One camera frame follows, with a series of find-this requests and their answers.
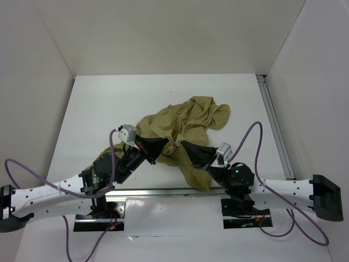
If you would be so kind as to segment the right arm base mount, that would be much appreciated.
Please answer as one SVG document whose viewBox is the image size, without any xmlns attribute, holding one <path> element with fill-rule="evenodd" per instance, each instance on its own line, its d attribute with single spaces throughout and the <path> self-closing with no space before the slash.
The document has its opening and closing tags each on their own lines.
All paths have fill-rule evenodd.
<svg viewBox="0 0 349 262">
<path fill-rule="evenodd" d="M 238 207 L 233 199 L 221 199 L 221 211 L 224 229 L 246 229 L 272 227 L 270 210 L 258 210 L 254 207 Z"/>
</svg>

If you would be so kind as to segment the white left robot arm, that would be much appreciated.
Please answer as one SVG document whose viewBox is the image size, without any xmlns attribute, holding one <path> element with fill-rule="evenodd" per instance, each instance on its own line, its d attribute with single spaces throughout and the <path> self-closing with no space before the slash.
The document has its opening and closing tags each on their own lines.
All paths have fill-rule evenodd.
<svg viewBox="0 0 349 262">
<path fill-rule="evenodd" d="M 114 183 L 122 184 L 145 160 L 155 164 L 168 141 L 137 136 L 135 146 L 124 147 L 121 158 L 112 152 L 104 153 L 89 169 L 51 186 L 1 187 L 1 232 L 17 231 L 28 222 L 68 214 L 113 216 L 115 212 L 105 194 L 114 190 Z"/>
</svg>

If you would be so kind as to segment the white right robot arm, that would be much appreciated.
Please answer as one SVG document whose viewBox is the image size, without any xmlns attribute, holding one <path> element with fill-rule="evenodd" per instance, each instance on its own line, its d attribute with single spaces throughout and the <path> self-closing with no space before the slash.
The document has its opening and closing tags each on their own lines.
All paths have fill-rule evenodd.
<svg viewBox="0 0 349 262">
<path fill-rule="evenodd" d="M 233 155 L 227 143 L 205 147 L 181 142 L 192 165 L 208 172 L 233 200 L 233 207 L 244 214 L 253 210 L 296 209 L 312 212 L 325 221 L 344 219 L 341 189 L 322 175 L 299 181 L 270 180 L 256 177 L 244 163 L 229 164 Z"/>
</svg>

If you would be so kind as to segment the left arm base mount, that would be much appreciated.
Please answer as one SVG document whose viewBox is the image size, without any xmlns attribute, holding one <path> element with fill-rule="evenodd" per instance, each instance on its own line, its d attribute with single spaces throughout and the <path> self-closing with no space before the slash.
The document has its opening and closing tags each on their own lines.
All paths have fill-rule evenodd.
<svg viewBox="0 0 349 262">
<path fill-rule="evenodd" d="M 74 232 L 124 231 L 126 198 L 106 197 L 93 200 L 92 211 L 88 215 L 76 215 Z"/>
</svg>

